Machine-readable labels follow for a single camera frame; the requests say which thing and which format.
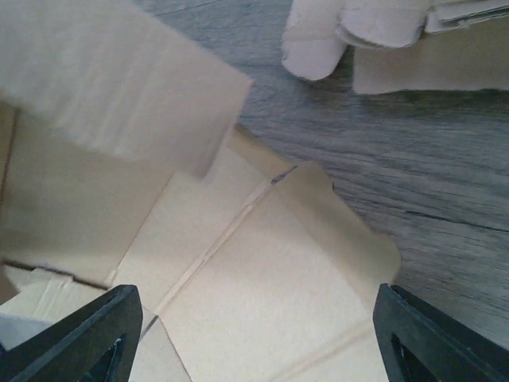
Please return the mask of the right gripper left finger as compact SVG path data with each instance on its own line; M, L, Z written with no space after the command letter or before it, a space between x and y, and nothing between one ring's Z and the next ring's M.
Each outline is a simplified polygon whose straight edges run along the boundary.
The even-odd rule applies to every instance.
M10 350L2 381L128 381L142 329L138 288L120 285Z

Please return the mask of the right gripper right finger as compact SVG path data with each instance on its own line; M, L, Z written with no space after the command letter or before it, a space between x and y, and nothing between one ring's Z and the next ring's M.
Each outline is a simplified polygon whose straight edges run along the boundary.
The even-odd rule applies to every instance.
M507 381L508 350L400 286L382 284L375 336L390 381Z

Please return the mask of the cardboard box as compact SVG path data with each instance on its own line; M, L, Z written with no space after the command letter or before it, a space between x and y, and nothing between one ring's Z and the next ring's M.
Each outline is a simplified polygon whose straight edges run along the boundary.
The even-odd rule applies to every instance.
M133 381L387 379L399 253L236 126L250 86L131 2L2 2L5 347L133 284Z

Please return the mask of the stack of flat cardboard boxes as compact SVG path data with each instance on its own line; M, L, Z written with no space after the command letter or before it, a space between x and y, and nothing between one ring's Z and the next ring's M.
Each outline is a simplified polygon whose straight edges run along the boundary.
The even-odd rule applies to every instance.
M282 64L317 81L354 49L354 92L508 89L506 1L295 1Z

